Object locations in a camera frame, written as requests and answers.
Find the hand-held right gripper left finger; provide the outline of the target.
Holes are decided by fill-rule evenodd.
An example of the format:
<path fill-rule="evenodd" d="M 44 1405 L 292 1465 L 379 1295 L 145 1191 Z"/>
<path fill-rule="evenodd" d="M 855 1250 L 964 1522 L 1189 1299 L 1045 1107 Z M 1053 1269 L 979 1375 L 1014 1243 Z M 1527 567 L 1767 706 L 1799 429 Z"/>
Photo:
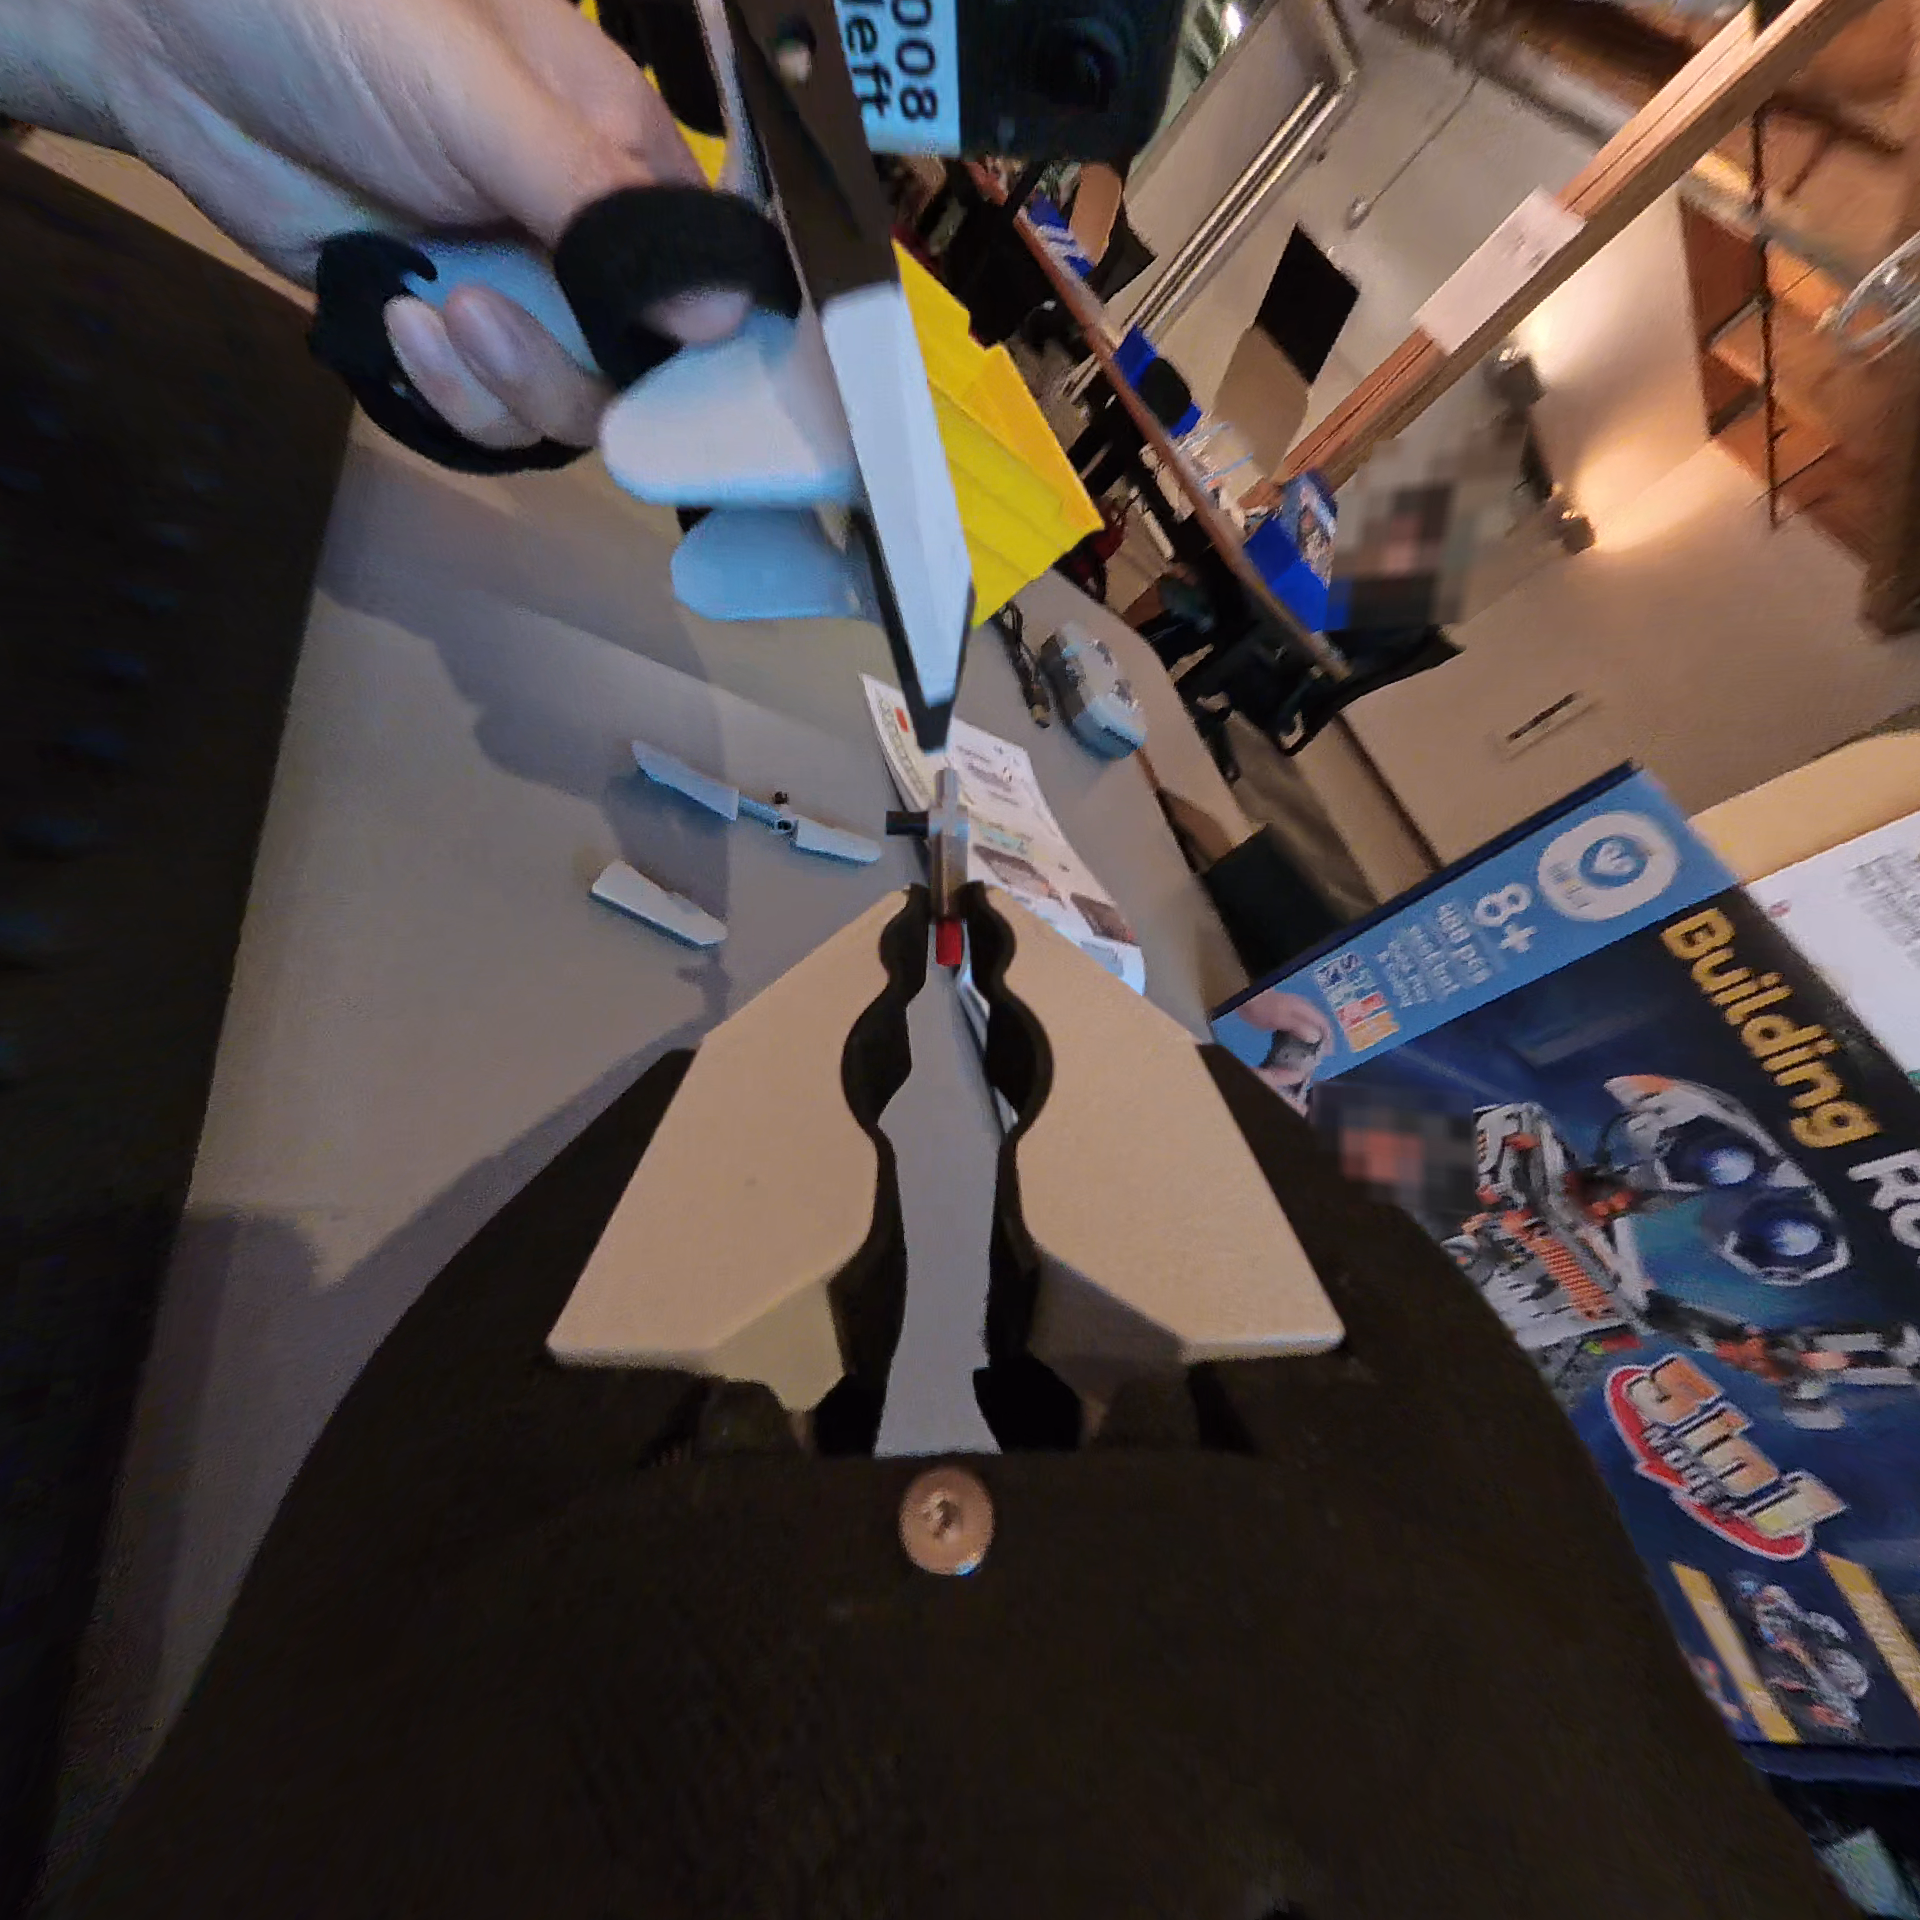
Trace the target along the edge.
<path fill-rule="evenodd" d="M 903 887 L 692 1048 L 560 1319 L 551 1359 L 764 1385 L 814 1410 L 855 1370 L 831 1303 L 876 1222 L 879 1146 L 843 1057 L 894 983 L 883 936 L 921 928 Z"/>

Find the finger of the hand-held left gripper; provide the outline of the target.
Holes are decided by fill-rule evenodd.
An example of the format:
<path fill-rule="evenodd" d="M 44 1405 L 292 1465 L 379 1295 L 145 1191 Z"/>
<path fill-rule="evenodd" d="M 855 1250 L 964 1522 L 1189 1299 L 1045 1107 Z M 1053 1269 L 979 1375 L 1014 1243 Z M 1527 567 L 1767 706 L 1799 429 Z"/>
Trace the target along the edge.
<path fill-rule="evenodd" d="M 876 619 L 867 561 L 815 511 L 709 511 L 683 531 L 670 583 L 711 621 Z"/>
<path fill-rule="evenodd" d="M 598 451 L 646 504 L 815 511 L 868 567 L 915 738 L 945 752 L 973 579 L 901 286 L 683 346 L 607 406 Z"/>

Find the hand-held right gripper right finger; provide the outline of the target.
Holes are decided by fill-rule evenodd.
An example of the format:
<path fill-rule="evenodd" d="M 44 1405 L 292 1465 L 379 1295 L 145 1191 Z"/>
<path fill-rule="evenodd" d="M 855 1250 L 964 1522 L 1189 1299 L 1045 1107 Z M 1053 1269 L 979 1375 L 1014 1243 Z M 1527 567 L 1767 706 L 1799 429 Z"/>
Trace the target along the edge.
<path fill-rule="evenodd" d="M 1209 1050 L 1012 895 L 961 898 L 1000 1121 L 979 1402 L 1333 1352 L 1342 1319 Z"/>

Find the grey pin with red tip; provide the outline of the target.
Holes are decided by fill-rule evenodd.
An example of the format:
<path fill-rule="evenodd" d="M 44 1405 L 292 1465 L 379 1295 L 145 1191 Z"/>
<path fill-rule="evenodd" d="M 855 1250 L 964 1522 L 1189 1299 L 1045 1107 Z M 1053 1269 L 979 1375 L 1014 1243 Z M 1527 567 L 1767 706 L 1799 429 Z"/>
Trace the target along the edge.
<path fill-rule="evenodd" d="M 941 968 L 959 970 L 968 954 L 959 893 L 968 883 L 971 821 L 952 766 L 941 760 L 933 768 L 927 807 L 889 809 L 884 829 L 889 837 L 921 840 L 927 862 L 933 957 Z"/>

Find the grey desk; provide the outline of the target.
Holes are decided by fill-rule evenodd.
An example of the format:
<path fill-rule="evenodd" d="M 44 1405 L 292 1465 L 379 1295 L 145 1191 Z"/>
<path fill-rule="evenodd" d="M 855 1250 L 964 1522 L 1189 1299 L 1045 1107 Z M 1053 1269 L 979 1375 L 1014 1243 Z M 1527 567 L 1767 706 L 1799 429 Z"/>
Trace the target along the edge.
<path fill-rule="evenodd" d="M 876 831 L 876 630 L 713 625 L 675 521 L 593 466 L 486 481 L 355 427 L 174 1263 L 135 1402 L 67 1808 L 165 1738 L 286 1487 L 423 1287 L 654 1057 L 878 895 L 632 779 L 641 736 Z M 727 925 L 589 898 L 624 858 Z"/>

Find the person's left hand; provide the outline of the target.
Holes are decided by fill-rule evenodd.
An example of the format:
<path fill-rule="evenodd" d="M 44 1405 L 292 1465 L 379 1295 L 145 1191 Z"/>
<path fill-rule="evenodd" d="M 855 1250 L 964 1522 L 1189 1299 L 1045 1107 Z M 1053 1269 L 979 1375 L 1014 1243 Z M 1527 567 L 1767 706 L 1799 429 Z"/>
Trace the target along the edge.
<path fill-rule="evenodd" d="M 557 1 L 6 1 L 5 118 L 127 153 L 312 286 L 374 419 L 471 470 L 566 463 L 614 390 L 423 232 L 553 250 L 628 186 L 709 179 L 636 55 Z"/>

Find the blue plastic bin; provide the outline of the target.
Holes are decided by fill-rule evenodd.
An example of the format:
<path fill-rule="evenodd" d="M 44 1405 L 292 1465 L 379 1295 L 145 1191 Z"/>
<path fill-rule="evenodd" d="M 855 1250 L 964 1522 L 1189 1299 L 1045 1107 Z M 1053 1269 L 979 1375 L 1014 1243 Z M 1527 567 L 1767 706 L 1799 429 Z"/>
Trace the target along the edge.
<path fill-rule="evenodd" d="M 1159 424 L 1179 438 L 1201 416 L 1187 376 L 1153 346 L 1140 326 L 1126 326 L 1116 346 L 1125 383 L 1140 397 Z"/>
<path fill-rule="evenodd" d="M 1327 621 L 1337 546 L 1337 498 L 1317 470 L 1288 477 L 1280 499 L 1252 521 L 1241 552 L 1262 584 L 1305 630 Z"/>

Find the long background table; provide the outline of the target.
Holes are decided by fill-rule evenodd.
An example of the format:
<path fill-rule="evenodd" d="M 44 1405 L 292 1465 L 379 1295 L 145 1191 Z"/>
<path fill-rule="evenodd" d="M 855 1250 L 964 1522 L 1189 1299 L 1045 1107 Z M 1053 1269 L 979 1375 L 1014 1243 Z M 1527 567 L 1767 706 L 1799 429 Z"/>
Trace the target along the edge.
<path fill-rule="evenodd" d="M 1059 303 L 1072 315 L 1080 329 L 1094 370 L 1110 385 L 1125 414 L 1136 422 L 1142 443 L 1153 450 L 1166 477 L 1181 494 L 1189 504 L 1189 519 L 1204 536 L 1221 565 L 1233 576 L 1241 593 L 1260 609 L 1260 616 L 1271 623 L 1281 641 L 1317 663 L 1335 682 L 1352 677 L 1350 663 L 1324 635 L 1307 630 L 1285 603 L 1265 586 L 1262 570 L 1247 561 L 1244 541 L 1232 519 L 1213 503 L 1207 485 L 1195 473 L 1190 461 L 1181 455 L 1177 440 L 1157 418 L 1153 408 L 1144 405 L 1140 392 L 1129 382 L 1120 366 L 1110 330 L 1104 320 L 1104 309 L 1092 298 L 1085 283 L 1049 248 L 1046 237 L 1025 216 L 1025 211 L 1007 199 L 996 173 L 976 160 L 961 160 L 961 170 L 996 211 L 1006 214 L 1009 231 L 1019 237 L 1024 250 L 1038 263 L 1046 275 Z"/>

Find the white instruction booklet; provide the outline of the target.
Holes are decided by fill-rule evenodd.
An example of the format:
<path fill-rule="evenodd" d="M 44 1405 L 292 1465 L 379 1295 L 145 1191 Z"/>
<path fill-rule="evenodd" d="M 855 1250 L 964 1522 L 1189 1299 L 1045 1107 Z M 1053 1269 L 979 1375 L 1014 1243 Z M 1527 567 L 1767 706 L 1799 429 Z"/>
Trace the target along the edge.
<path fill-rule="evenodd" d="M 1144 957 L 1110 891 L 1077 855 L 1024 747 L 951 721 L 945 766 L 968 821 L 967 878 L 999 887 L 1070 944 L 1144 992 Z"/>

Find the black board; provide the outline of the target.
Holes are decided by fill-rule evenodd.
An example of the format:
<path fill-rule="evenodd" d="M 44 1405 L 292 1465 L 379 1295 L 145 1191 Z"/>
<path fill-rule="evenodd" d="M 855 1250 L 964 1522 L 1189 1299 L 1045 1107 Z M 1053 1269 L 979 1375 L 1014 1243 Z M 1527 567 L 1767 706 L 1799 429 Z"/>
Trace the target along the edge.
<path fill-rule="evenodd" d="M 1252 326 L 1310 385 L 1325 370 L 1357 298 L 1357 280 L 1296 224 L 1287 232 Z"/>

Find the blue toy robot box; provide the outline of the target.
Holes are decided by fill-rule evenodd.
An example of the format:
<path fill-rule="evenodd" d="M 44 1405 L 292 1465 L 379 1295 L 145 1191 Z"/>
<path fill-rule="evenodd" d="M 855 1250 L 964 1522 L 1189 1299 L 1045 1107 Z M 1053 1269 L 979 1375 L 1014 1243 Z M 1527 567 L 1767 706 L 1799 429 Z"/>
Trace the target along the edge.
<path fill-rule="evenodd" d="M 1916 1086 L 1625 763 L 1221 1001 L 1577 1429 L 1780 1778 L 1916 1787 Z"/>

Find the black office chair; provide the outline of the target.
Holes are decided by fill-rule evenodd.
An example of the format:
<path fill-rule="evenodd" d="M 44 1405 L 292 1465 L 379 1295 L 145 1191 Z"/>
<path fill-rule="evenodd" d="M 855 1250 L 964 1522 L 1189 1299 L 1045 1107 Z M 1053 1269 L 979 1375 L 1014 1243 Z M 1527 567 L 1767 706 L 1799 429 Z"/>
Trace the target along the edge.
<path fill-rule="evenodd" d="M 1207 599 L 1187 583 L 1164 586 L 1140 635 L 1171 671 L 1213 766 L 1233 784 L 1241 763 L 1232 721 L 1294 759 L 1368 693 L 1457 659 L 1436 586 L 1427 574 L 1335 583 L 1320 641 L 1342 659 L 1340 674 L 1292 647 L 1249 603 Z"/>

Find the white paper sign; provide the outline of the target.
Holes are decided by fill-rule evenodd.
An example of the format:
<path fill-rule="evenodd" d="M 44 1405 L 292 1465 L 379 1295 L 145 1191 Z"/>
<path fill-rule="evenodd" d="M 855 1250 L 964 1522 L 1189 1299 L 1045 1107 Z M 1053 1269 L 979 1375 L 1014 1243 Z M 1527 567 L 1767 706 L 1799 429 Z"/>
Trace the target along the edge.
<path fill-rule="evenodd" d="M 1584 229 L 1584 219 L 1544 190 L 1532 190 L 1502 224 L 1436 288 L 1413 326 L 1439 352 L 1457 352 Z"/>

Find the white printed card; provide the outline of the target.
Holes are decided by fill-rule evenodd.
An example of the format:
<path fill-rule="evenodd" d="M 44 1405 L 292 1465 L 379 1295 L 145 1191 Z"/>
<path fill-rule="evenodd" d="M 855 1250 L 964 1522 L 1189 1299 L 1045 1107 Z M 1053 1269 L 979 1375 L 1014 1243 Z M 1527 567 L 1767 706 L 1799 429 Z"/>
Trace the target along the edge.
<path fill-rule="evenodd" d="M 1918 814 L 1747 883 L 1831 989 L 1918 1080 Z"/>

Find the wooden post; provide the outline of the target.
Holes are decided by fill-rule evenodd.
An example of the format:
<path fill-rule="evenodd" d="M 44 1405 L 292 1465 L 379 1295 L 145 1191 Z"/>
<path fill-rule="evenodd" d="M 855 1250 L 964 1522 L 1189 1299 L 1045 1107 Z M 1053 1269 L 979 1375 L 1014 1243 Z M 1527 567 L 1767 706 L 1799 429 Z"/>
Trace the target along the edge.
<path fill-rule="evenodd" d="M 1457 352 L 1439 352 L 1417 326 L 1310 433 L 1296 440 L 1271 488 L 1318 473 L 1342 488 L 1424 416 L 1574 271 L 1640 211 L 1678 186 L 1709 147 L 1775 97 L 1869 1 L 1743 3 L 1680 70 L 1614 131 L 1595 158 L 1552 191 L 1584 219 L 1581 232 L 1494 313 Z"/>

